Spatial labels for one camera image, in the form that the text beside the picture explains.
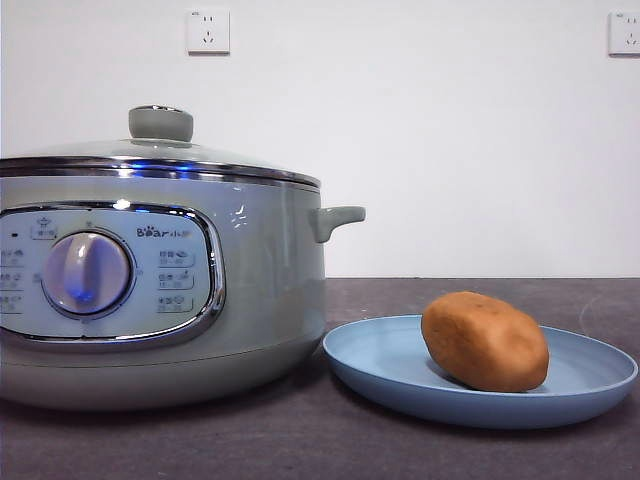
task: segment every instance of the wall outlet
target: wall outlet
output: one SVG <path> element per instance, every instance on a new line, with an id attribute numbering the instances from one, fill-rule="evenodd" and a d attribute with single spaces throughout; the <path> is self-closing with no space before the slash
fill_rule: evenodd
<path id="1" fill-rule="evenodd" d="M 640 56 L 640 12 L 609 14 L 609 55 Z"/>
<path id="2" fill-rule="evenodd" d="M 229 10 L 207 9 L 187 13 L 187 52 L 195 55 L 230 52 Z"/>

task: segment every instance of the blue plate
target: blue plate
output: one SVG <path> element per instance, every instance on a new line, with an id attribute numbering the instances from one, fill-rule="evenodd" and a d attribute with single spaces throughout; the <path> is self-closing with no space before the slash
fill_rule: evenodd
<path id="1" fill-rule="evenodd" d="M 330 331 L 323 346 L 336 375 L 356 392 L 416 417 L 472 427 L 548 428 L 606 412 L 631 390 L 638 365 L 611 345 L 542 327 L 546 380 L 525 393 L 483 392 L 440 369 L 422 340 L 420 316 L 382 317 Z"/>

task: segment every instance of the glass lid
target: glass lid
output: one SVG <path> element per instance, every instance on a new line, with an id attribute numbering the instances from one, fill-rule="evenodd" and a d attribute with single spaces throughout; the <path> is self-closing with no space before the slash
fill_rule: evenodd
<path id="1" fill-rule="evenodd" d="M 129 111 L 132 138 L 58 145 L 0 161 L 0 175 L 13 169 L 114 168 L 241 175 L 320 186 L 316 178 L 258 159 L 191 143 L 193 117 L 159 105 Z"/>

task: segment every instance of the electric cooker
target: electric cooker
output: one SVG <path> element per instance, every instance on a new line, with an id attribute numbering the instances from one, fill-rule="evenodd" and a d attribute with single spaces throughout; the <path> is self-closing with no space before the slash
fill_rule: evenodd
<path id="1" fill-rule="evenodd" d="M 129 112 L 131 139 L 0 162 L 0 396 L 124 410 L 270 381 L 325 327 L 323 246 L 364 220 L 320 182 L 190 143 L 191 115 Z"/>

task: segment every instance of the table surface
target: table surface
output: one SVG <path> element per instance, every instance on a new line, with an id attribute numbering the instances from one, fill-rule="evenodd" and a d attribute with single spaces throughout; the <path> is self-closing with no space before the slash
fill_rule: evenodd
<path id="1" fill-rule="evenodd" d="M 327 329 L 473 290 L 640 359 L 640 279 L 330 279 L 327 289 Z M 281 379 L 197 405 L 70 413 L 0 402 L 0 415 L 0 477 L 11 480 L 640 478 L 640 382 L 581 424 L 483 430 L 360 397 L 321 347 Z"/>

